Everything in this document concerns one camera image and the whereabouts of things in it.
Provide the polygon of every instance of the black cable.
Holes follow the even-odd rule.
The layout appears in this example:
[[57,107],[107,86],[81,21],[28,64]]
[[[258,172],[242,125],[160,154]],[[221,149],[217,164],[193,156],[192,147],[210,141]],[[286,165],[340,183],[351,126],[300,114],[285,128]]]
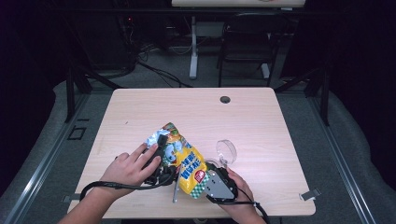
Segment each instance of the black cable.
[[188,87],[188,88],[192,88],[191,85],[186,84],[186,83],[180,81],[180,79],[178,79],[178,77],[176,77],[176,76],[174,76],[174,75],[172,75],[172,74],[170,74],[170,73],[168,73],[168,72],[165,72],[165,71],[163,71],[163,70],[161,70],[161,69],[158,69],[158,68],[151,67],[151,66],[149,66],[149,65],[147,65],[147,64],[145,64],[145,63],[139,62],[139,61],[137,62],[137,64],[140,64],[140,65],[142,65],[143,67],[147,68],[148,70],[151,70],[151,71],[157,73],[157,74],[163,79],[163,81],[166,82],[166,84],[168,84],[170,87],[172,87],[172,86],[164,79],[164,77],[166,77],[166,78],[168,78],[168,79],[170,79],[170,80],[175,81],[176,83],[178,83],[178,87],[179,87],[179,88],[181,88],[181,86],[185,86],[185,87]]
[[171,178],[173,178],[172,175],[169,175],[163,182],[158,183],[157,185],[153,186],[133,186],[133,185],[124,185],[116,182],[108,182],[108,181],[94,181],[91,184],[87,185],[82,191],[81,194],[79,195],[79,200],[83,200],[85,198],[85,195],[87,194],[88,190],[91,188],[95,187],[106,187],[106,188],[113,188],[113,189],[137,189],[137,190],[143,190],[143,189],[156,189],[160,186],[163,186],[165,183],[167,183]]
[[222,205],[236,205],[236,204],[252,204],[253,206],[257,207],[259,211],[262,213],[262,219],[264,219],[265,223],[270,224],[270,218],[268,217],[267,213],[265,210],[262,208],[260,203],[254,202],[253,200],[250,199],[250,197],[240,188],[238,188],[242,193],[244,193],[247,198],[249,199],[249,202],[220,202],[220,201],[215,201],[211,197],[208,197],[209,201],[212,203],[216,204],[222,204]]

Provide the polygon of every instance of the dark background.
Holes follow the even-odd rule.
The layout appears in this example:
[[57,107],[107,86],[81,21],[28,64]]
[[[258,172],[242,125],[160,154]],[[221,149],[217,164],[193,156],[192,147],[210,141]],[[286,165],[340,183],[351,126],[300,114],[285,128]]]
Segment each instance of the dark background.
[[[110,6],[107,1],[99,2],[103,7]],[[169,1],[150,3],[155,7],[169,6]],[[52,89],[65,80],[71,61],[104,69],[122,69],[131,63],[130,49],[122,43],[122,32],[114,18],[70,21],[71,27],[65,28],[64,21],[43,12],[41,4],[26,0],[0,3],[2,194],[40,135],[54,104]],[[376,0],[370,4],[371,1],[357,5],[352,1],[307,1],[307,9],[356,12],[367,9],[364,5],[369,8],[341,21],[302,20],[282,76],[300,76],[327,62],[329,52],[335,55],[330,60],[331,91],[361,126],[371,147],[372,162],[396,189],[396,18],[392,1]],[[144,36],[166,47],[162,42],[163,24],[147,20],[140,27]],[[91,35],[81,39],[85,49],[70,29],[77,29],[80,35],[87,35],[87,29],[91,29]],[[90,38],[96,37],[98,42],[90,48]],[[112,57],[114,50],[117,57]]]

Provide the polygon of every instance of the yellow bag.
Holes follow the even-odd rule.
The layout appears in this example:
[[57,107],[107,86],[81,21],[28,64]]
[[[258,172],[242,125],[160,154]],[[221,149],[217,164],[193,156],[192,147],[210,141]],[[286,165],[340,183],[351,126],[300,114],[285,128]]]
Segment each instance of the yellow bag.
[[180,188],[192,198],[198,198],[209,180],[204,157],[187,142],[171,122],[148,139],[148,146],[156,143],[160,134],[168,137],[164,147],[163,166],[175,165],[177,173],[181,172]]

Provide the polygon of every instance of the human hand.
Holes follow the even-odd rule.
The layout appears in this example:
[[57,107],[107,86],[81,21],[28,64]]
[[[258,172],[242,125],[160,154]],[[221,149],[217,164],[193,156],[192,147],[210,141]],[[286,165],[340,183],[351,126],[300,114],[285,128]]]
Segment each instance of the human hand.
[[[235,181],[238,187],[238,197],[235,199],[236,202],[254,202],[253,193],[248,186],[248,183],[236,172],[227,167],[228,176]],[[239,224],[257,224],[265,223],[264,220],[256,212],[256,208],[253,204],[233,204],[233,205],[221,205],[219,206],[226,211],[231,218]]]
[[[158,145],[152,145],[144,154],[147,144],[143,143],[131,155],[124,152],[120,154],[105,170],[100,181],[116,182],[124,185],[140,186],[155,169],[160,165],[161,158],[155,157],[151,164],[144,169],[143,166],[148,162]],[[100,188],[101,193],[105,194],[109,200],[116,201],[118,198],[131,193],[132,189],[112,189]]]

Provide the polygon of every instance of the snack bag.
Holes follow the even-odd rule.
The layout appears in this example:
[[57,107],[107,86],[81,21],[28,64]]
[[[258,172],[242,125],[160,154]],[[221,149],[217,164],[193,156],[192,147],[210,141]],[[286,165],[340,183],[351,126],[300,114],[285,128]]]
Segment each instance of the snack bag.
[[171,122],[164,125],[146,141],[148,147],[157,143],[160,134],[167,135],[164,147],[163,166],[175,165],[177,172],[181,172],[179,186],[194,199],[204,191],[209,180],[206,163],[201,153],[179,133]]

